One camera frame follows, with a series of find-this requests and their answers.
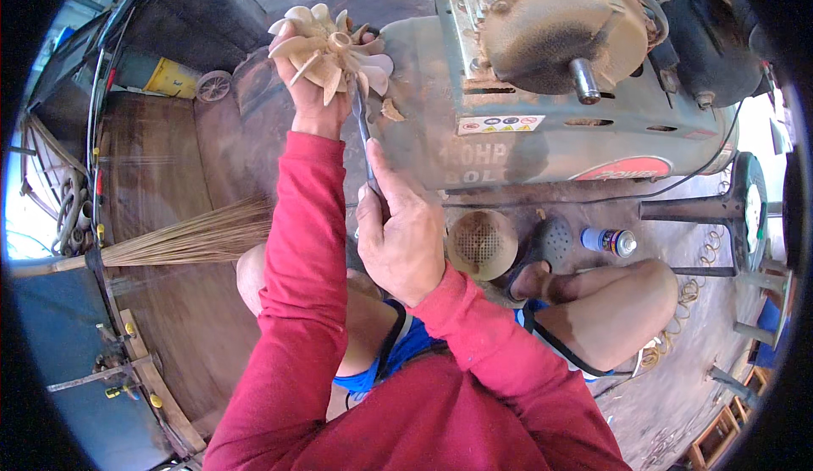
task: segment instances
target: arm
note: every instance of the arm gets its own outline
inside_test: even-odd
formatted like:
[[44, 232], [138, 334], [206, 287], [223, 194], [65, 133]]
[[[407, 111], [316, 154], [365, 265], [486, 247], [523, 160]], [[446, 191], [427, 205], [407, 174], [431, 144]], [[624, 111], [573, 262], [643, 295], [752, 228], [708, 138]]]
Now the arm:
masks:
[[[277, 70], [286, 83], [296, 72], [287, 59], [277, 60]], [[300, 132], [288, 134], [279, 158], [260, 291], [262, 336], [211, 440], [207, 469], [284, 467], [324, 424], [331, 381], [347, 347], [344, 143], [338, 137], [349, 107], [344, 96], [325, 108], [321, 89], [304, 79], [289, 90]]]
[[628, 468], [582, 375], [516, 324], [511, 309], [489, 302], [468, 275], [447, 263], [438, 287], [410, 312], [514, 411], [552, 468]]

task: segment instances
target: concrete floor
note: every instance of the concrete floor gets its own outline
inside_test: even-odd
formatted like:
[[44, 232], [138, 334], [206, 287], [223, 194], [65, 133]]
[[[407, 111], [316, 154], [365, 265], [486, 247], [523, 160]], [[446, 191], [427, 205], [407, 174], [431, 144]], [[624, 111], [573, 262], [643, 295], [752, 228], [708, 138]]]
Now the concrete floor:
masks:
[[[319, 1], [327, 3], [333, 14], [348, 8], [357, 22], [370, 21], [377, 26], [434, 13], [433, 0], [258, 1], [271, 19], [281, 17], [293, 5]], [[135, 230], [143, 232], [166, 225], [166, 219], [170, 217], [175, 221], [188, 218], [190, 215], [185, 212], [190, 208], [195, 208], [195, 212], [204, 212], [207, 211], [206, 206], [220, 208], [247, 195], [274, 194], [275, 160], [284, 146], [284, 134], [293, 118], [293, 106], [287, 92], [280, 90], [276, 75], [266, 72], [268, 66], [261, 63], [263, 59], [264, 55], [261, 54], [256, 63], [249, 60], [235, 72], [235, 80], [238, 81], [241, 78], [267, 81], [258, 92], [240, 92], [238, 88], [238, 91], [231, 92], [218, 103], [194, 103], [189, 123], [194, 124], [196, 136], [184, 136], [185, 142], [177, 145], [177, 157], [173, 162], [160, 165], [131, 162], [127, 173], [120, 173], [111, 179], [108, 188], [114, 194], [112, 200], [128, 198], [129, 204], [138, 207], [136, 214], [139, 216], [139, 220], [134, 221], [134, 214], [123, 214], [116, 222], [111, 222], [111, 231], [117, 237], [126, 237]], [[147, 108], [132, 107], [129, 112], [138, 116], [130, 118], [148, 127], [149, 121], [140, 116], [140, 113], [148, 112]], [[167, 123], [169, 115], [154, 116], [152, 119]], [[342, 138], [347, 141], [345, 192], [348, 203], [356, 201], [356, 191], [364, 180], [363, 157], [357, 133], [351, 124], [342, 131]], [[148, 155], [152, 136], [149, 130], [134, 131], [133, 136], [138, 139], [138, 144], [127, 152], [128, 158]], [[191, 181], [184, 178], [191, 176], [189, 165], [193, 165], [198, 173], [196, 176], [199, 179], [194, 181], [194, 186], [199, 190], [189, 190]], [[111, 170], [115, 171], [116, 167], [111, 166]], [[149, 173], [150, 176], [139, 177], [139, 172]], [[679, 198], [715, 194], [719, 191], [723, 176], [699, 177], [666, 196]], [[149, 199], [141, 196], [133, 197], [139, 191], [156, 192], [155, 182], [159, 178], [166, 184], [177, 182], [178, 190], [164, 193], [166, 197], [161, 199], [163, 206], [148, 204]], [[452, 195], [446, 203], [584, 200], [614, 194], [642, 194], [670, 182], [661, 181], [652, 185], [606, 181], [513, 186], [499, 191]], [[200, 202], [201, 198], [205, 199], [204, 203]], [[708, 232], [713, 229], [712, 226], [689, 223], [641, 222], [637, 219], [635, 202], [588, 206], [544, 203], [504, 211], [520, 239], [532, 229], [538, 218], [537, 208], [544, 209], [546, 213], [558, 212], [563, 215], [574, 231], [593, 225], [635, 232], [640, 246], [631, 258], [622, 260], [577, 247], [566, 264], [571, 271], [650, 257], [665, 260], [673, 266], [697, 266], [700, 265]], [[160, 218], [150, 215], [150, 212], [159, 212]], [[447, 221], [451, 224], [462, 212], [459, 208], [448, 208]], [[347, 227], [350, 232], [355, 230], [352, 208], [348, 211]], [[721, 229], [717, 231], [723, 234], [723, 246], [718, 252], [716, 264], [729, 265], [727, 236]], [[180, 267], [147, 268], [138, 275], [123, 271], [118, 277], [118, 289], [122, 292], [117, 301], [136, 307], [140, 326], [152, 329], [147, 330], [148, 336], [152, 332], [149, 347], [162, 356], [171, 390], [196, 427], [204, 433], [210, 433], [216, 426], [228, 402], [229, 392], [246, 363], [250, 341], [257, 335], [256, 325], [242, 306], [236, 290], [221, 286], [221, 291], [213, 291], [216, 296], [206, 293], [207, 287], [214, 281], [219, 284], [233, 282], [233, 267], [228, 264], [218, 266], [223, 268], [217, 270], [215, 279], [207, 279], [207, 271], [202, 266], [184, 267], [183, 271], [180, 271]], [[173, 294], [172, 283], [199, 283], [194, 299], [182, 290]], [[123, 302], [127, 296], [131, 297], [130, 301]], [[499, 302], [496, 296], [493, 301]], [[651, 370], [643, 371], [638, 378], [620, 385], [598, 400], [625, 460], [633, 468], [666, 469], [730, 400], [731, 395], [716, 383], [705, 380], [705, 372], [716, 363], [718, 367], [732, 371], [735, 377], [741, 380], [745, 378], [747, 367], [744, 364], [744, 351], [748, 342], [734, 333], [732, 327], [735, 321], [755, 323], [762, 303], [763, 299], [755, 288], [740, 285], [731, 279], [707, 280], [699, 300], [691, 307], [691, 317], [674, 338], [672, 352], [661, 357]], [[194, 314], [194, 321], [183, 322], [187, 321], [185, 318], [189, 314]], [[215, 327], [218, 335], [216, 341], [210, 338], [209, 333]], [[619, 367], [619, 370], [629, 370], [633, 366], [634, 363], [630, 362]], [[618, 382], [611, 377], [603, 378], [589, 388], [598, 394]], [[337, 412], [338, 409], [331, 410], [332, 414]]]

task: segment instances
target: safety sticker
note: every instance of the safety sticker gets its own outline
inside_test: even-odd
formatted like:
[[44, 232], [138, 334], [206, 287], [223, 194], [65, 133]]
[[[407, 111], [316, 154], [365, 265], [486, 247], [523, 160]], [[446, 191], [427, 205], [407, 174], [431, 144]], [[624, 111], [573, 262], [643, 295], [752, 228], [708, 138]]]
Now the safety sticker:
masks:
[[465, 116], [458, 121], [458, 134], [488, 132], [531, 132], [545, 115], [536, 116]]

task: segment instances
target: leg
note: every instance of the leg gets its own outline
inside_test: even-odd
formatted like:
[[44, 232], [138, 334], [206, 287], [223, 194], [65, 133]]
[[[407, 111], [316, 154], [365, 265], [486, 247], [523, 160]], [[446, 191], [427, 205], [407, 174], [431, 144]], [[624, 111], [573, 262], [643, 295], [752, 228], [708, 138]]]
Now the leg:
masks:
[[661, 261], [575, 275], [549, 271], [545, 262], [530, 264], [514, 281], [512, 295], [553, 303], [536, 312], [536, 321], [599, 370], [622, 364], [675, 314], [677, 279]]
[[[263, 310], [258, 292], [265, 286], [264, 268], [264, 243], [238, 261], [238, 291], [255, 316]], [[347, 351], [337, 376], [353, 376], [370, 368], [397, 319], [395, 309], [381, 302], [381, 293], [370, 277], [347, 270]]]

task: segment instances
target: broom bristles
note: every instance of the broom bristles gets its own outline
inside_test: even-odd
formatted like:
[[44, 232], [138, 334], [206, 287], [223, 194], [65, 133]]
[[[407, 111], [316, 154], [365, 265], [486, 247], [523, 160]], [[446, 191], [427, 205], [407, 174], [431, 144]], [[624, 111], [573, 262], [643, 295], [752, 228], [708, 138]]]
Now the broom bristles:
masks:
[[[102, 249], [105, 266], [148, 266], [179, 263], [220, 263], [240, 256], [268, 238], [271, 204], [249, 198], [187, 221], [143, 234]], [[16, 277], [81, 268], [84, 256], [40, 267], [14, 269]]]

